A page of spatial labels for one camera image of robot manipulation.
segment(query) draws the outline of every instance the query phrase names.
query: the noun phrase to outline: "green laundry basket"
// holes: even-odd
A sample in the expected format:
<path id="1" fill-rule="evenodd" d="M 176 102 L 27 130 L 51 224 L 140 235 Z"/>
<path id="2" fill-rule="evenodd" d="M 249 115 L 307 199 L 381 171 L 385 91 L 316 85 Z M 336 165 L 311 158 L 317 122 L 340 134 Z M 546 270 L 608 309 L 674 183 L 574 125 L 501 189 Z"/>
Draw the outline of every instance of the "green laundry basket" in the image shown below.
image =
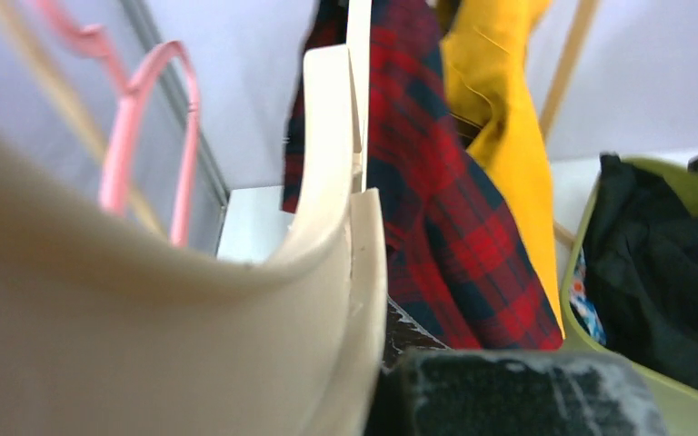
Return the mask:
<path id="1" fill-rule="evenodd" d="M 623 162 L 634 164 L 638 168 L 661 175 L 675 190 L 692 215 L 698 216 L 697 173 L 689 173 L 685 168 L 679 165 L 655 159 L 623 158 Z M 574 318 L 571 304 L 569 303 L 569 290 L 572 285 L 573 271 L 576 267 L 576 254 L 582 249 L 584 234 L 587 231 L 587 225 L 593 214 L 596 197 L 597 184 L 590 194 L 587 206 L 584 208 L 582 222 L 579 225 L 579 231 L 573 243 L 572 256 L 566 266 L 561 287 L 560 295 L 561 307 L 563 310 L 563 328 L 566 332 L 563 350 L 610 352 L 599 343 L 595 342 L 579 325 L 579 322 Z M 698 436 L 698 391 L 642 365 L 637 363 L 633 365 L 635 369 L 641 373 L 646 384 L 652 390 L 654 399 L 659 405 L 660 410 L 662 410 L 670 433 L 673 436 Z"/>

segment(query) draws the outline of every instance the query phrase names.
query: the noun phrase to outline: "yellow cloth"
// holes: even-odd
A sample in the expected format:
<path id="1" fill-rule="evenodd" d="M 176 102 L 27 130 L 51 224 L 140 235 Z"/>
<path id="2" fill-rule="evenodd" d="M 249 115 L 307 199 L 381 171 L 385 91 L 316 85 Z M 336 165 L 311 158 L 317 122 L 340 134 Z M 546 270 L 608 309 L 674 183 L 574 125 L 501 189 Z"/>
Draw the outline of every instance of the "yellow cloth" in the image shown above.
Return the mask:
<path id="1" fill-rule="evenodd" d="M 453 12 L 440 0 L 441 23 Z M 442 41 L 445 94 L 457 119 L 482 127 L 467 148 L 504 196 L 561 325 L 553 180 L 524 77 L 528 37 L 549 0 L 462 0 Z"/>

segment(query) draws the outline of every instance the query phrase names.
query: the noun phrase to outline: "wall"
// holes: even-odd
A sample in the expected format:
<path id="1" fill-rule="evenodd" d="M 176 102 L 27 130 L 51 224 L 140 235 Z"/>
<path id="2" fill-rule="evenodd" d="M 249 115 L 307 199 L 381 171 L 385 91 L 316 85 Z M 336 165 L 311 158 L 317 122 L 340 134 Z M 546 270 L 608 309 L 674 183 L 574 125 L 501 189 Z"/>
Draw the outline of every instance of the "wall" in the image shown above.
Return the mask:
<path id="1" fill-rule="evenodd" d="M 230 189 L 282 184 L 285 124 L 315 0 L 146 1 L 199 76 L 202 129 Z"/>
<path id="2" fill-rule="evenodd" d="M 104 24 L 113 41 L 134 69 L 145 55 L 116 0 L 64 0 L 63 5 L 81 24 Z M 83 97 L 96 121 L 110 132 L 116 100 L 112 86 L 99 63 L 71 54 L 46 31 L 34 11 L 24 9 L 45 46 Z M 0 135 L 16 150 L 32 158 L 64 183 L 71 184 L 91 200 L 96 197 L 100 169 L 74 134 L 48 103 L 32 76 L 0 35 Z M 183 131 L 170 112 L 158 87 L 146 111 L 134 180 L 145 192 L 163 223 L 171 221 Z M 198 170 L 190 244 L 214 254 L 221 216 L 220 205 Z"/>
<path id="3" fill-rule="evenodd" d="M 526 72 L 540 110 L 577 0 L 553 0 Z M 557 123 L 550 158 L 698 147 L 698 2 L 601 1 Z"/>

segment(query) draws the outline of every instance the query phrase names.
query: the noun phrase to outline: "flannel shirt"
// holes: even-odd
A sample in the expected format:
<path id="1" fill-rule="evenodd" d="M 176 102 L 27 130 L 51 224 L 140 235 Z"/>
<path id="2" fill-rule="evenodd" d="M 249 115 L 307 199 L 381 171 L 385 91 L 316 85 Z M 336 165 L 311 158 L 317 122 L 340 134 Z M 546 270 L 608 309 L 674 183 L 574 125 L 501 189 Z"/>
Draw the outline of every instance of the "flannel shirt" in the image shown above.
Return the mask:
<path id="1" fill-rule="evenodd" d="M 345 32 L 346 9 L 322 0 L 306 49 L 342 44 Z M 514 218 L 459 141 L 440 37 L 424 0 L 373 1 L 367 183 L 381 198 L 389 295 L 453 348 L 557 349 L 561 333 Z M 301 89 L 285 148 L 286 211 L 303 164 Z"/>

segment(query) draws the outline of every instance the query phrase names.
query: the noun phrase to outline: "pink hanger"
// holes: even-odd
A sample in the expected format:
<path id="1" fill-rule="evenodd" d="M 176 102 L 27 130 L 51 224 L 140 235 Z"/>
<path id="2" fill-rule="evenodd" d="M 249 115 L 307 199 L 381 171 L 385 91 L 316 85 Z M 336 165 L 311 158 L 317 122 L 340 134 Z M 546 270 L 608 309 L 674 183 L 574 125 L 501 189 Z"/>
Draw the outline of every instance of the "pink hanger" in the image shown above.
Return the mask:
<path id="1" fill-rule="evenodd" d="M 143 111 L 156 80 L 173 58 L 177 58 L 183 65 L 188 87 L 188 115 L 170 241 L 174 245 L 185 246 L 199 143 L 199 86 L 185 47 L 178 41 L 155 46 L 127 81 L 123 63 L 101 25 L 79 27 L 55 0 L 34 0 L 34 3 L 53 30 L 72 49 L 80 55 L 97 58 L 105 63 L 119 95 L 119 109 L 105 154 L 98 194 L 101 207 L 110 213 L 120 216 L 125 213 L 135 143 L 140 133 Z"/>

